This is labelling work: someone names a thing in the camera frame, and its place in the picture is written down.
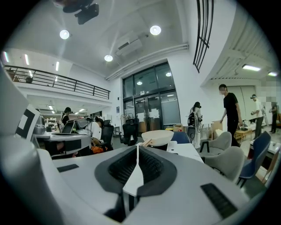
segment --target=black pants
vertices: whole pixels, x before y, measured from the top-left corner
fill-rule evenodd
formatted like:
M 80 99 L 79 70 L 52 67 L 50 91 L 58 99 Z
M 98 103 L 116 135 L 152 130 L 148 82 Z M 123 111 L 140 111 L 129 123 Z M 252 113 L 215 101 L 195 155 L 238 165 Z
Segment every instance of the black pants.
M 276 132 L 276 121 L 277 121 L 277 113 L 272 115 L 271 131 L 272 131 L 273 133 Z
M 255 138 L 258 138 L 262 133 L 263 116 L 256 119 Z
M 232 136 L 231 146 L 239 147 L 239 144 L 234 137 L 234 134 L 237 130 L 237 126 L 238 126 L 238 118 L 235 119 L 227 118 L 227 131 L 230 132 Z

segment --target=fluorescent light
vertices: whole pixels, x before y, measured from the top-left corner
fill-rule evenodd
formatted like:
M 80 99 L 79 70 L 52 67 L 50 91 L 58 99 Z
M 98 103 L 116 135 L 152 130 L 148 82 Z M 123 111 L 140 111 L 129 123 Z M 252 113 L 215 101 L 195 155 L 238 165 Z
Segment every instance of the fluorescent light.
M 5 56 L 6 62 L 9 62 L 9 58 L 8 58 L 7 52 L 4 52 L 4 56 Z
M 276 72 L 270 72 L 268 73 L 269 76 L 277 76 L 277 73 Z
M 153 35 L 158 35 L 159 33 L 161 33 L 161 28 L 157 25 L 154 25 L 150 28 L 150 33 Z
M 58 71 L 58 65 L 60 64 L 60 62 L 56 63 L 56 71 Z
M 29 65 L 28 55 L 27 54 L 25 54 L 25 62 L 26 62 L 27 65 Z
M 113 60 L 113 57 L 109 54 L 107 54 L 105 57 L 104 57 L 104 60 L 105 61 L 108 61 L 108 62 L 111 62 Z
M 60 37 L 62 38 L 62 39 L 68 39 L 69 38 L 69 32 L 67 31 L 67 30 L 62 30 L 61 32 L 60 32 Z
M 255 67 L 255 66 L 252 66 L 252 65 L 244 65 L 242 68 L 243 69 L 253 70 L 253 71 L 260 71 L 259 67 Z

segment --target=computer monitor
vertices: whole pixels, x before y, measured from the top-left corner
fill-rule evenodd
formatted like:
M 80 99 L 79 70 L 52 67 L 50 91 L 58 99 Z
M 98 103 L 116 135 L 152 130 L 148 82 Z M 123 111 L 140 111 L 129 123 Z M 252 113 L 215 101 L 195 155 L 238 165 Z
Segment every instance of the computer monitor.
M 62 129 L 62 133 L 71 134 L 73 127 L 74 127 L 74 121 L 66 123 L 64 128 Z

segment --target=white bowl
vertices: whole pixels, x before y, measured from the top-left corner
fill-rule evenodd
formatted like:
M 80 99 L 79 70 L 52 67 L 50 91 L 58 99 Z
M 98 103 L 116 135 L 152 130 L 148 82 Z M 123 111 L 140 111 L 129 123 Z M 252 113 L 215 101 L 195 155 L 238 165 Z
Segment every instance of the white bowl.
M 168 144 L 172 140 L 173 135 L 174 132 L 166 130 L 148 131 L 141 134 L 144 141 L 151 139 L 149 145 L 152 146 L 163 146 Z

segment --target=man in black t-shirt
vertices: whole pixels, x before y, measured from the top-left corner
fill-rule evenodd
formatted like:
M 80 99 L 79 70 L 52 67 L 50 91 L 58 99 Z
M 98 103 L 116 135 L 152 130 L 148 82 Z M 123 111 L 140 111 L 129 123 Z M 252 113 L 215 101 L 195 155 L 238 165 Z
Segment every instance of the man in black t-shirt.
M 227 91 L 227 87 L 225 84 L 221 84 L 219 86 L 219 91 L 221 94 L 224 95 L 223 99 L 223 106 L 225 108 L 223 117 L 220 120 L 220 123 L 223 122 L 223 119 L 225 115 L 227 115 L 227 131 L 231 133 L 232 136 L 232 142 L 231 146 L 238 146 L 240 147 L 240 144 L 237 143 L 234 134 L 237 130 L 238 123 L 240 126 L 242 126 L 242 118 L 241 118 L 241 112 L 240 112 L 240 107 L 237 101 L 237 98 L 235 94 L 229 93 Z

